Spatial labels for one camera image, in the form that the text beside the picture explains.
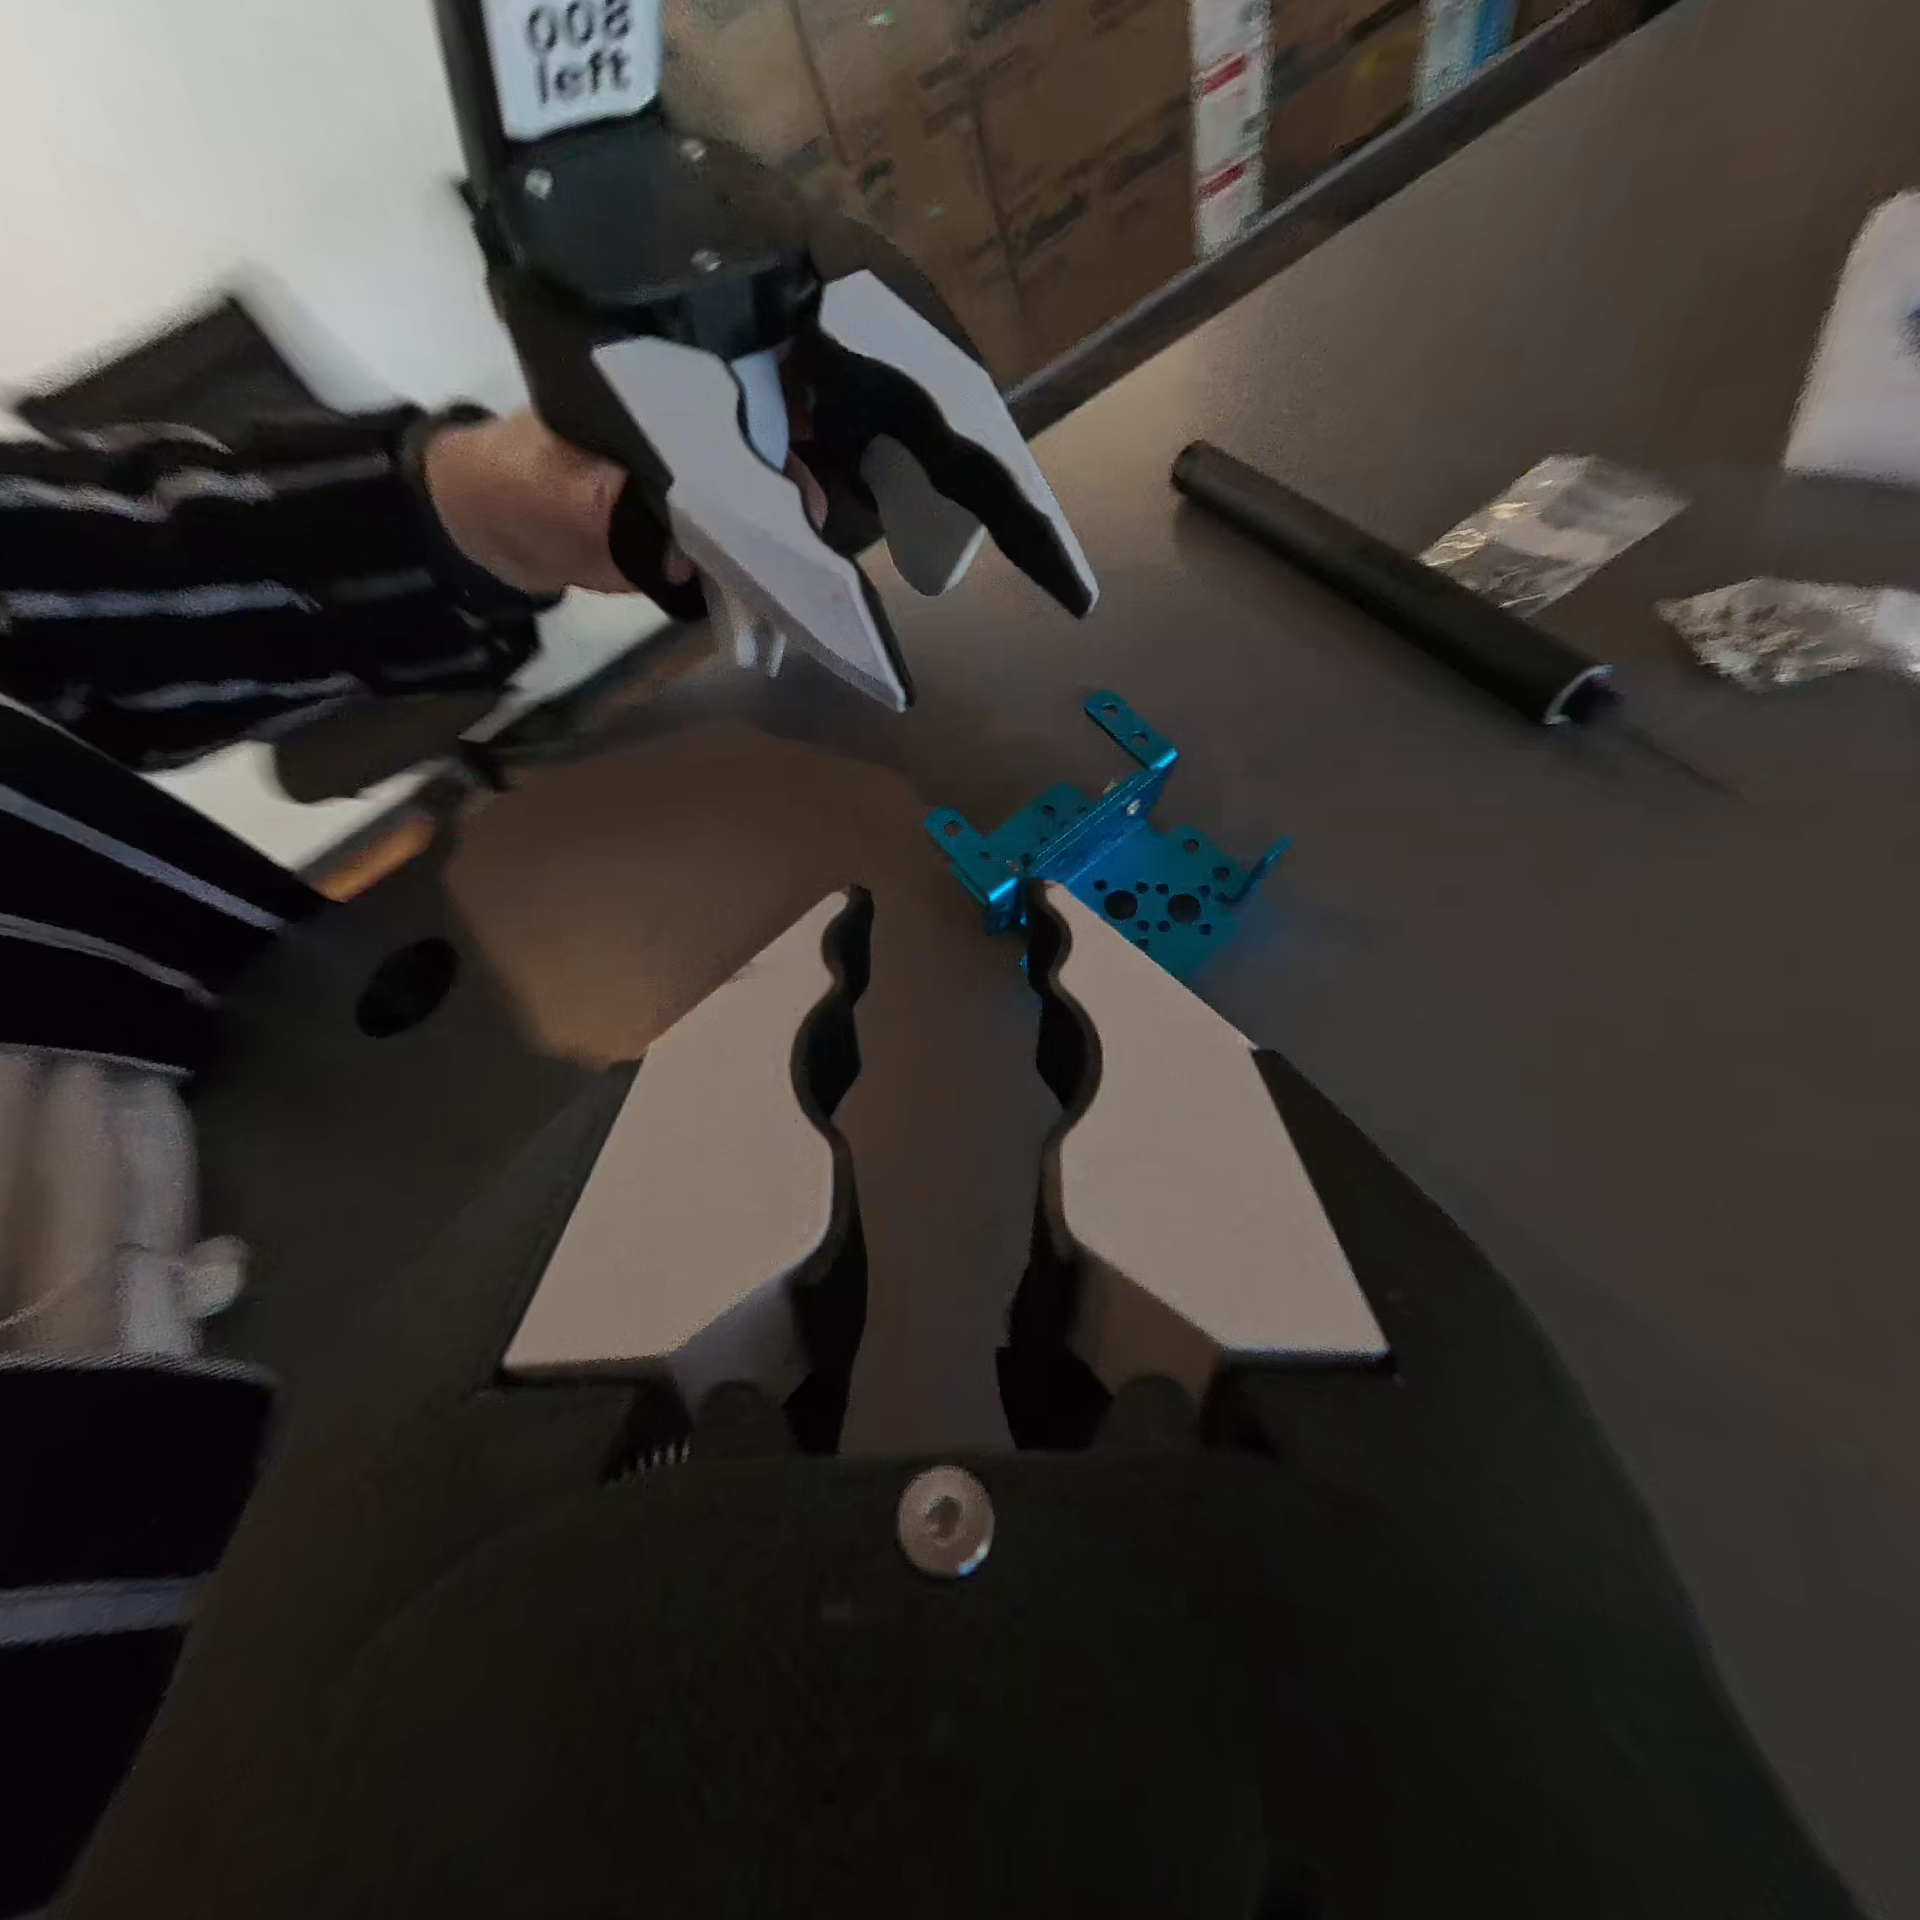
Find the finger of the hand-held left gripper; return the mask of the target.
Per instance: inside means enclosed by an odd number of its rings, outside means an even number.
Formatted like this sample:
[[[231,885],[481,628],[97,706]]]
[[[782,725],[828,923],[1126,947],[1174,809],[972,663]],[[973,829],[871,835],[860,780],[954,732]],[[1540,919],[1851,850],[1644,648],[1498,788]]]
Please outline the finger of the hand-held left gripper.
[[[779,621],[883,621],[858,554],[884,541],[940,596],[993,541],[1085,618],[1098,579],[989,370],[927,313],[923,285],[878,272],[790,272],[778,354],[786,483],[807,536],[785,540]]]
[[[663,338],[593,351],[593,369],[666,469],[663,516],[741,666],[801,651],[890,714],[910,706],[895,639],[860,568],[812,527],[801,485],[745,431],[732,365]]]

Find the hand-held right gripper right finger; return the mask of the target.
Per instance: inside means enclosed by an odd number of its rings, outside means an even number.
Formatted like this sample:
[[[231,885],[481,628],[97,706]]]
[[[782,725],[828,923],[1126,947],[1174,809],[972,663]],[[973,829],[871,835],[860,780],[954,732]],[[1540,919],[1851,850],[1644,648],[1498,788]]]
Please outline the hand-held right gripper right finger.
[[[1206,1413],[1247,1372],[1386,1368],[1268,1055],[1060,882],[1023,907],[1060,1113],[996,1352],[1014,1447],[1091,1447],[1140,1383]]]

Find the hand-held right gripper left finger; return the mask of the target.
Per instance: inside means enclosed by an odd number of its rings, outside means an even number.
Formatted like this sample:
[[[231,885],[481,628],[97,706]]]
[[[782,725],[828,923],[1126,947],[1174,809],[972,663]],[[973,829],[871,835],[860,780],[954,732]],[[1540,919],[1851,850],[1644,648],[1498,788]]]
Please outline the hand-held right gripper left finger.
[[[823,897],[641,1056],[500,1356],[514,1385],[625,1383],[690,1425],[750,1385],[838,1449],[866,1325],[858,1177],[873,899]]]

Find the blue metal bracket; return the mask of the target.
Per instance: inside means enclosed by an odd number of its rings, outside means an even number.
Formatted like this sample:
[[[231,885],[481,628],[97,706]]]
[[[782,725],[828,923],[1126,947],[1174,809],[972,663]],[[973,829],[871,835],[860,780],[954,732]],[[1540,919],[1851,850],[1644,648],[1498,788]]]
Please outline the blue metal bracket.
[[[1026,890],[1057,882],[1164,971],[1191,980],[1230,947],[1242,911],[1292,842],[1239,859],[1196,826],[1159,828],[1178,748],[1109,689],[1091,693],[1083,714],[1133,763],[1130,775],[1094,796],[1053,785],[994,828],[935,807],[923,832],[993,937],[1023,935]]]

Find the black electric screwdriver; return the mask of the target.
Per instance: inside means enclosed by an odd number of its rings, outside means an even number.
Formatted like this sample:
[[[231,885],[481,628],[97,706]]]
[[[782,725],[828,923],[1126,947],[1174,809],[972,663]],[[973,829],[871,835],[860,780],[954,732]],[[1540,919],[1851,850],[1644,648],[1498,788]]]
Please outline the black electric screwdriver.
[[[1607,663],[1492,607],[1212,442],[1183,445],[1167,481],[1188,506],[1365,613],[1531,732],[1613,736],[1705,791],[1742,801],[1730,781],[1625,717],[1625,700]]]

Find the dark desk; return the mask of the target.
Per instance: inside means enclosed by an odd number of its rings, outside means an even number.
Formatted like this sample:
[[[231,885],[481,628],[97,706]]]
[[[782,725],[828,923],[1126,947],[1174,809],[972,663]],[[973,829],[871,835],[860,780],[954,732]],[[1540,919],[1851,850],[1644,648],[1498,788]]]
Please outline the dark desk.
[[[229,1196],[329,1308],[59,1916],[1915,1916],[1915,693],[1749,697],[1649,611],[1915,585],[1915,499],[1773,471],[1817,308],[1915,184],[1915,4],[1676,4],[1044,435],[1105,579],[919,615],[923,706],[685,680],[245,1002]],[[1686,511],[1537,618],[1625,717],[1554,736],[1188,506],[1212,442],[1420,561],[1551,455]],[[1257,1377],[1226,1456],[1013,1456],[1041,1004],[911,801],[1002,803],[1116,682],[1281,904],[1202,973],[1281,1055],[1365,1277],[1459,1401]],[[830,880],[878,907],[841,1506],[779,1706],[681,1592],[718,1467],[595,1483],[607,1394],[453,1375],[635,1052]],[[351,1008],[443,937],[417,1031]]]

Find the round black desk grommet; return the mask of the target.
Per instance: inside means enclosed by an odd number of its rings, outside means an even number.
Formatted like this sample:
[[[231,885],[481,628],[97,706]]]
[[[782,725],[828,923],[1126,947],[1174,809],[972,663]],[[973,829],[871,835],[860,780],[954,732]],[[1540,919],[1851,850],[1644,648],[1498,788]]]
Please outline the round black desk grommet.
[[[370,1041],[417,1031],[443,1007],[460,971],[460,952],[439,935],[389,952],[355,1002],[356,1031]]]

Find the person's left hand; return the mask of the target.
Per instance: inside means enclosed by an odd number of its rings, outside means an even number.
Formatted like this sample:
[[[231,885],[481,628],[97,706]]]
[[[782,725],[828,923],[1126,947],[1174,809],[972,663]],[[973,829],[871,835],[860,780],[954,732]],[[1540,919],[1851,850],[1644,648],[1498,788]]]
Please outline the person's left hand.
[[[611,545],[628,475],[538,416],[437,426],[421,475],[441,531],[493,580],[532,596],[634,591]]]

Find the flat clear screw bag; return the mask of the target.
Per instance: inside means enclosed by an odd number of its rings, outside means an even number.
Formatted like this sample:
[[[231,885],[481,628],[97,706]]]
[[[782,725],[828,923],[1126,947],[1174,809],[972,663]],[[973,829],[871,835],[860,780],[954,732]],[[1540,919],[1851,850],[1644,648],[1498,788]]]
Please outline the flat clear screw bag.
[[[1539,618],[1657,536],[1689,499],[1599,455],[1549,455],[1433,540],[1428,570],[1518,618]]]

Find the crumpled clear screw bag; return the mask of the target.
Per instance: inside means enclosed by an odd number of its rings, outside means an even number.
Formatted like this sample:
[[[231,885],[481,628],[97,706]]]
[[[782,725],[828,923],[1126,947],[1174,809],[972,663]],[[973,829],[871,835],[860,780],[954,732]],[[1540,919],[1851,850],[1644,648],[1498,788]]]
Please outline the crumpled clear screw bag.
[[[1867,671],[1917,683],[1917,592],[1756,579],[1663,599],[1655,615],[1691,658],[1749,690]]]

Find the instruction booklet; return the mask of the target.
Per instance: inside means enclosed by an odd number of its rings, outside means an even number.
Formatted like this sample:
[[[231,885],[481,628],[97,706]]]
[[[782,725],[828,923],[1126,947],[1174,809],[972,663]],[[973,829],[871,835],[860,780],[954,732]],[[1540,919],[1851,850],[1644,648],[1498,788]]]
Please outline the instruction booklet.
[[[1788,473],[1917,489],[1917,192],[1878,204],[1836,284],[1783,450]]]

